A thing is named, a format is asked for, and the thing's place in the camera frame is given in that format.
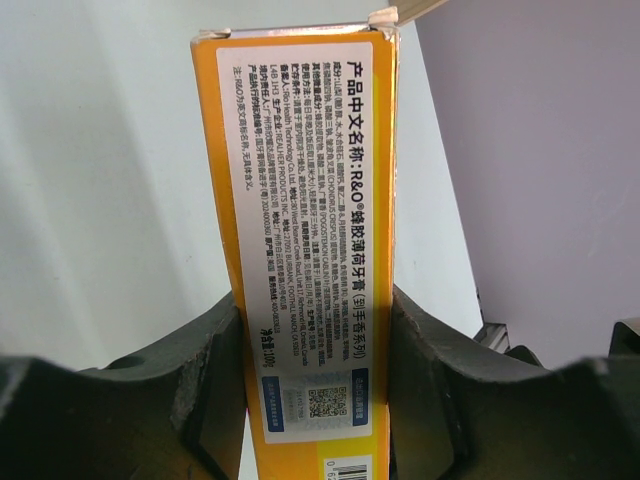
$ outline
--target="black object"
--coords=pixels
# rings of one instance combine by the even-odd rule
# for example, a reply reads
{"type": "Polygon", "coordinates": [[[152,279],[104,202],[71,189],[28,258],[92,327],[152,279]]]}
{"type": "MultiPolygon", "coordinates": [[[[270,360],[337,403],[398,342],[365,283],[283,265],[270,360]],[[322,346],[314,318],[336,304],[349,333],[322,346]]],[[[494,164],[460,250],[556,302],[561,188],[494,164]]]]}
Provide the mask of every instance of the black object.
{"type": "MultiPolygon", "coordinates": [[[[628,330],[622,344],[637,345],[628,330]]],[[[392,477],[640,478],[640,357],[548,372],[514,356],[478,345],[396,289],[392,477]]],[[[230,295],[104,370],[0,359],[0,479],[235,479],[241,366],[230,295]]]]}
{"type": "Polygon", "coordinates": [[[640,318],[616,323],[609,355],[640,355],[640,318]]]}

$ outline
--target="toothpaste box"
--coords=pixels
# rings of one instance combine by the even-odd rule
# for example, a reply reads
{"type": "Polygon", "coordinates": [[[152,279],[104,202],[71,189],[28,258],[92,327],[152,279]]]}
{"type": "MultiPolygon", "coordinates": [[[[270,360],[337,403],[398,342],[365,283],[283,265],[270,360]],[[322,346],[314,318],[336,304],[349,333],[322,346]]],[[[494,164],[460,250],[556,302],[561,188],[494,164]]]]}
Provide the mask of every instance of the toothpaste box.
{"type": "Polygon", "coordinates": [[[192,42],[261,480],[386,480],[399,37],[192,42]]]}

